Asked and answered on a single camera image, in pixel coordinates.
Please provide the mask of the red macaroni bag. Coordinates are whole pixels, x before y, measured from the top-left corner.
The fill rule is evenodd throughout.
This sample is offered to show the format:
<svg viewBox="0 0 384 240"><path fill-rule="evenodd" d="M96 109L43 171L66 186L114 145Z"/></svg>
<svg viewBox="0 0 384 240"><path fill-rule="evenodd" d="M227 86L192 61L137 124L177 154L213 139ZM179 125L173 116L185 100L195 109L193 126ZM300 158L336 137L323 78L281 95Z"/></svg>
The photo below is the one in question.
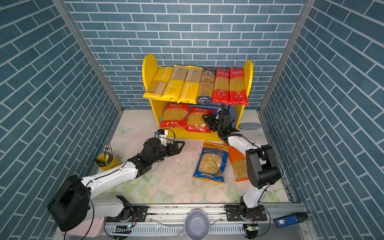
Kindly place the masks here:
<svg viewBox="0 0 384 240"><path fill-rule="evenodd" d="M214 109L203 109L192 106L187 118L187 126L185 127L185 130L191 133L211 133L211 130L202 118L202 115L215 112L216 110Z"/></svg>
<svg viewBox="0 0 384 240"><path fill-rule="evenodd" d="M190 112L188 104L167 103L160 128L184 128L187 126L187 116Z"/></svg>

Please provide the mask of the blue-top Moli pasta bag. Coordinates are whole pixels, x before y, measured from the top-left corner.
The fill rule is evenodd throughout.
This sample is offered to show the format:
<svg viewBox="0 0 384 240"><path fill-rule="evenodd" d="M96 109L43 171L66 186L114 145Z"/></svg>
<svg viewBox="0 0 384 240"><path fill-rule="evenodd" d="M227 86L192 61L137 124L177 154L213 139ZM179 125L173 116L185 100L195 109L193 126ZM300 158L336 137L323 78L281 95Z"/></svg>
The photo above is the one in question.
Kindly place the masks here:
<svg viewBox="0 0 384 240"><path fill-rule="evenodd" d="M211 104L215 84L216 68L205 67L200 80L197 104Z"/></svg>

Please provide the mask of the red spaghetti bag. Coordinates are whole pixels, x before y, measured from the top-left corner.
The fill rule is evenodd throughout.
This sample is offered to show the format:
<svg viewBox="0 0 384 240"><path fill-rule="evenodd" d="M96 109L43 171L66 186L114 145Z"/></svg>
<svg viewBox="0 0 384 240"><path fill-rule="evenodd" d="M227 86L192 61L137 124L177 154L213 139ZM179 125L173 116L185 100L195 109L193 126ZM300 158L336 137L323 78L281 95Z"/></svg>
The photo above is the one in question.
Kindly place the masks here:
<svg viewBox="0 0 384 240"><path fill-rule="evenodd" d="M225 68L217 68L213 91L213 102L229 105L230 103L230 72Z"/></svg>
<svg viewBox="0 0 384 240"><path fill-rule="evenodd" d="M247 89L245 85L244 69L230 68L230 104L248 106Z"/></svg>

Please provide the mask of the blue shell pasta bag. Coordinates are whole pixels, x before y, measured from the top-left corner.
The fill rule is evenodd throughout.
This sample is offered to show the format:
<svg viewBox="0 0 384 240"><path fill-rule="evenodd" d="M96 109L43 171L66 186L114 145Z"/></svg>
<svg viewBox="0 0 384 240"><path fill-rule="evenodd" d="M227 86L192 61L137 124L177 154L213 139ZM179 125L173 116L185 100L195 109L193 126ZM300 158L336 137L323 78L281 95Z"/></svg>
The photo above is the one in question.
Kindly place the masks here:
<svg viewBox="0 0 384 240"><path fill-rule="evenodd" d="M193 178L224 185L228 156L229 146L205 141Z"/></svg>

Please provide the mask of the yellow spaghetti bag long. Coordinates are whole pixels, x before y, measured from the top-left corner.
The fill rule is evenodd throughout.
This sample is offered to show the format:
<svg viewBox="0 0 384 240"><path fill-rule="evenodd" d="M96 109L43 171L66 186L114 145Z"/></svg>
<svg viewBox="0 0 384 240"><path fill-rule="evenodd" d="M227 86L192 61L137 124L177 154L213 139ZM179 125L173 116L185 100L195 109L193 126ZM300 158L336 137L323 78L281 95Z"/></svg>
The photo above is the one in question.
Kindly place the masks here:
<svg viewBox="0 0 384 240"><path fill-rule="evenodd" d="M188 67L185 66L175 66L163 95L160 98L161 101L177 102L179 100L188 70Z"/></svg>

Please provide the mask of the orange pasta bag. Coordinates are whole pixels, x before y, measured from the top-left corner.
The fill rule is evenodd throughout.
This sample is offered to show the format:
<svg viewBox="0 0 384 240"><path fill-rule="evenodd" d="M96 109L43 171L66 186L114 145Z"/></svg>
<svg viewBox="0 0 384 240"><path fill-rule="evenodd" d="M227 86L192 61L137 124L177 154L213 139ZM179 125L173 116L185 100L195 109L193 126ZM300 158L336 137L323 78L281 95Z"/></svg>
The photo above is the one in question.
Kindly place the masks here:
<svg viewBox="0 0 384 240"><path fill-rule="evenodd" d="M236 148L229 146L229 160L235 173L236 182L249 180L246 157Z"/></svg>

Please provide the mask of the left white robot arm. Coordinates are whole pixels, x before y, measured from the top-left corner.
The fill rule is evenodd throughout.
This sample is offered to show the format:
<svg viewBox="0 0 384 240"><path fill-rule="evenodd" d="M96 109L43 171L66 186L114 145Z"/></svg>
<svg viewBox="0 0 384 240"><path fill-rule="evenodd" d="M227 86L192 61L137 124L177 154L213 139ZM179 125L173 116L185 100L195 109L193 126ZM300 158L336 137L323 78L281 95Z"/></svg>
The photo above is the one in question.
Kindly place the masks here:
<svg viewBox="0 0 384 240"><path fill-rule="evenodd" d="M100 202L94 199L120 183L144 175L154 163L180 154L184 145L184 141L163 145L158 138L147 139L140 153L118 167L89 177L68 177L48 203L47 209L62 232L97 218L118 218L121 222L129 222L134 216L133 207L124 196L117 195Z"/></svg>

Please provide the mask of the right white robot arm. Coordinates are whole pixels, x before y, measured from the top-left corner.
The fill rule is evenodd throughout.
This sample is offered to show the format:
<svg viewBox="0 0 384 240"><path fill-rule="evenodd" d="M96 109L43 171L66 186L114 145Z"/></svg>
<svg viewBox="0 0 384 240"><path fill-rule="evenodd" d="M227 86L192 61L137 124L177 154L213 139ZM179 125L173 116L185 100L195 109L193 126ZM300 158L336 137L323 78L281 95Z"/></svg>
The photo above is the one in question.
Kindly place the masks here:
<svg viewBox="0 0 384 240"><path fill-rule="evenodd" d="M229 108L222 107L215 113L205 114L203 120L212 132L218 133L224 143L246 157L250 185L239 204L242 218L250 220L255 219L258 214L265 214L261 205L262 196L283 176L283 168L272 146L256 144L232 127Z"/></svg>

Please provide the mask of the yellow shelf unit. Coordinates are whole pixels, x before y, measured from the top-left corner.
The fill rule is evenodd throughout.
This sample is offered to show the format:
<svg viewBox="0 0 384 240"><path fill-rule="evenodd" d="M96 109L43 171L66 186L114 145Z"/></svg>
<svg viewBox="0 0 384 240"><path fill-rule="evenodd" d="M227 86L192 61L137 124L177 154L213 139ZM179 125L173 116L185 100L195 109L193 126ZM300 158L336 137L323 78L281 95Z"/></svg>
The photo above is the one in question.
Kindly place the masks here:
<svg viewBox="0 0 384 240"><path fill-rule="evenodd" d="M219 141L236 131L249 105L253 61L242 67L174 65L161 67L153 54L144 57L142 77L160 129L176 138Z"/></svg>

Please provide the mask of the grey oval case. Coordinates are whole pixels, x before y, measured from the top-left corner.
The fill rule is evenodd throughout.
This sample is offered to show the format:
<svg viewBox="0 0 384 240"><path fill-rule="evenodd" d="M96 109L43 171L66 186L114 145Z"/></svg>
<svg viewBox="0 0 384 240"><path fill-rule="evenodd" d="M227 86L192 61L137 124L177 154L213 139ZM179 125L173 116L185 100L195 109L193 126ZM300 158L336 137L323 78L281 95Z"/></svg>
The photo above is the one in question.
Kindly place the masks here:
<svg viewBox="0 0 384 240"><path fill-rule="evenodd" d="M262 128L262 125L260 123L240 123L239 124L239 129L245 130L245 131L258 130L261 128Z"/></svg>

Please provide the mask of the yellow pen cup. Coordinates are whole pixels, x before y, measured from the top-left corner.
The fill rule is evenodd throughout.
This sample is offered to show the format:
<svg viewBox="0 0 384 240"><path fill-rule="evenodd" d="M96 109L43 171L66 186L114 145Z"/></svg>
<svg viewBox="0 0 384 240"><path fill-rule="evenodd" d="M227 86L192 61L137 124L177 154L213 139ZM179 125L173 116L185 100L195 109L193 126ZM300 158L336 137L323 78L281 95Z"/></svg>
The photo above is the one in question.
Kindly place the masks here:
<svg viewBox="0 0 384 240"><path fill-rule="evenodd" d="M114 156L111 145L105 145L104 152L97 158L93 158L93 162L103 171L108 171L121 165L117 157Z"/></svg>

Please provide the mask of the grey bowl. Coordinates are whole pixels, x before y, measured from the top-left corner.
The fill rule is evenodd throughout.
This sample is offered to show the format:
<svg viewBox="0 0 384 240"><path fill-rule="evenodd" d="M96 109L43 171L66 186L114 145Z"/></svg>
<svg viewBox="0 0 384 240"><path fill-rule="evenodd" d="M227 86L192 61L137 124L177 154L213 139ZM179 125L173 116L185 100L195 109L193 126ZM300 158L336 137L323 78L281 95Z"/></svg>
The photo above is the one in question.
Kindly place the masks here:
<svg viewBox="0 0 384 240"><path fill-rule="evenodd" d="M210 220L202 210L191 211L184 222L184 229L178 234L179 238L187 236L190 240L204 240L210 232Z"/></svg>

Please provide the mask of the pink tray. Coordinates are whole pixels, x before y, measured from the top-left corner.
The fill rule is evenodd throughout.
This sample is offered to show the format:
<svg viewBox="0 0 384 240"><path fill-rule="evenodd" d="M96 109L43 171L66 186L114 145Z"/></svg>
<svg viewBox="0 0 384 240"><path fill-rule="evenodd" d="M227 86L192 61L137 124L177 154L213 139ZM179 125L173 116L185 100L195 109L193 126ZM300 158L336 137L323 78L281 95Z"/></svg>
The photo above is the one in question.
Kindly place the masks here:
<svg viewBox="0 0 384 240"><path fill-rule="evenodd" d="M106 218L94 219L92 225L91 225L91 220L84 221L80 225L75 227L74 229L68 231L67 235L68 236L83 237L87 233L89 227L91 227L91 229L88 232L88 234L86 235L86 237L87 238L96 238L101 234L105 220L106 220Z"/></svg>

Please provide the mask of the blue handheld device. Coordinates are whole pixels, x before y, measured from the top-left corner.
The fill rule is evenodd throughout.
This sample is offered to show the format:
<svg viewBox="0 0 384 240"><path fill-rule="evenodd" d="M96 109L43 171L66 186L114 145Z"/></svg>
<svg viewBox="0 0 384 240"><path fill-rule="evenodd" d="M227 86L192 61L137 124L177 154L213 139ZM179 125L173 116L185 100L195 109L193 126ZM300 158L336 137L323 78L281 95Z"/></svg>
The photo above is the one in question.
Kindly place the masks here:
<svg viewBox="0 0 384 240"><path fill-rule="evenodd" d="M284 217L274 219L274 223L277 228L287 227L295 224L299 224L308 219L307 213L294 213Z"/></svg>

